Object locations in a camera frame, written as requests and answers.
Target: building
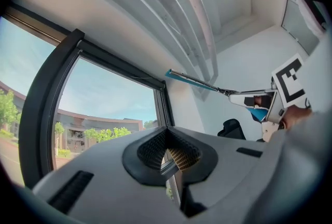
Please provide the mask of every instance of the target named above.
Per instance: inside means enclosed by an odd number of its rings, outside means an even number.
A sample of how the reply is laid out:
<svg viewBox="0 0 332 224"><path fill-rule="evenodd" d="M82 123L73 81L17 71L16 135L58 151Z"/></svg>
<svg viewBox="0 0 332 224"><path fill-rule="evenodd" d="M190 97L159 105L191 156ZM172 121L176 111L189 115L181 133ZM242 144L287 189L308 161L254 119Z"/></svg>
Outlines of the building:
<svg viewBox="0 0 332 224"><path fill-rule="evenodd" d="M26 96L11 89L1 81L0 89L2 89L5 93L9 90L13 91L13 103L15 104L18 112L21 113ZM133 120L128 118L124 118L123 120L107 119L72 113L61 109L58 109L55 119L56 122L60 122L64 127L64 132L59 138L59 148L68 149L72 153L81 153L96 144L95 139L88 139L85 137L84 131L88 129L95 129L97 131L111 129L113 131L114 128L127 128L131 133L143 130L142 120ZM10 126L7 125L5 129L13 133L14 136L18 138L19 124L17 122L14 122Z"/></svg>

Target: black strap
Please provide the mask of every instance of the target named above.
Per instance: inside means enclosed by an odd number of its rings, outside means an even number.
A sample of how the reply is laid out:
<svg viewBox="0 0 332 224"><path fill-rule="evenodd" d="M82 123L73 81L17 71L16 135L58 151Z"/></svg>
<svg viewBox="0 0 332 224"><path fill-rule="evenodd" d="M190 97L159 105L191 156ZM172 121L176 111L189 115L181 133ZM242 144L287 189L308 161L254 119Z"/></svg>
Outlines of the black strap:
<svg viewBox="0 0 332 224"><path fill-rule="evenodd" d="M304 0L308 7L310 8L311 12L315 16L317 22L320 24L320 26L324 29L323 23L325 23L325 19L319 9L317 8L316 4L313 2L313 0Z"/></svg>

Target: bush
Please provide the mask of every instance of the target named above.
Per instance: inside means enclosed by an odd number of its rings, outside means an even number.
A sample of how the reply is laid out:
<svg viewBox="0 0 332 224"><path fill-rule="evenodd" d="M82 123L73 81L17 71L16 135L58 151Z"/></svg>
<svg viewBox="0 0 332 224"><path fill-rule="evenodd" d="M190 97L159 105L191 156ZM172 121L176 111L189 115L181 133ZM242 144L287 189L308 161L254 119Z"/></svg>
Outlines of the bush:
<svg viewBox="0 0 332 224"><path fill-rule="evenodd" d="M59 156L70 158L71 151L69 149L58 149L58 154Z"/></svg>
<svg viewBox="0 0 332 224"><path fill-rule="evenodd" d="M13 133L10 133L4 129L1 129L0 130L0 137L3 137L3 138L12 138L14 137L14 134Z"/></svg>

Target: sky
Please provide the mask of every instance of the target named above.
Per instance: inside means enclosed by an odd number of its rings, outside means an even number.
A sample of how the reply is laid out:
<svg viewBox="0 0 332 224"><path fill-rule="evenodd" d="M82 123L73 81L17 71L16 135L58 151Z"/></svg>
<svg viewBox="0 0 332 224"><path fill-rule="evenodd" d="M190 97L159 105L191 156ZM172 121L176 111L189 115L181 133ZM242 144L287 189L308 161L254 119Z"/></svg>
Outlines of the sky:
<svg viewBox="0 0 332 224"><path fill-rule="evenodd" d="M23 95L55 46L0 18L0 81ZM79 58L59 108L111 118L156 120L153 90Z"/></svg>

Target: window frame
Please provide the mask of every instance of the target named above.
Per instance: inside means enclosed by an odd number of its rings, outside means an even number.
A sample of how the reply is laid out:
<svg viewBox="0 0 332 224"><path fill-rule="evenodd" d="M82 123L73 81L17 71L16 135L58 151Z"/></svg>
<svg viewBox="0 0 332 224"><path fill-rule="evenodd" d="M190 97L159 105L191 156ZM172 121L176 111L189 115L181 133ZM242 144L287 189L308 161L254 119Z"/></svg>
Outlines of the window frame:
<svg viewBox="0 0 332 224"><path fill-rule="evenodd" d="M15 4L3 15L14 20L24 30L56 45L54 51L38 71L24 103L19 129L19 155L25 185L33 188L46 174L54 170L54 115L59 97L68 76L79 57L88 59L118 75L150 87L154 99L158 124L174 125L165 81L157 79L127 61L111 54L84 39L85 34L76 29L72 32ZM170 178L173 195L179 202L175 178Z"/></svg>

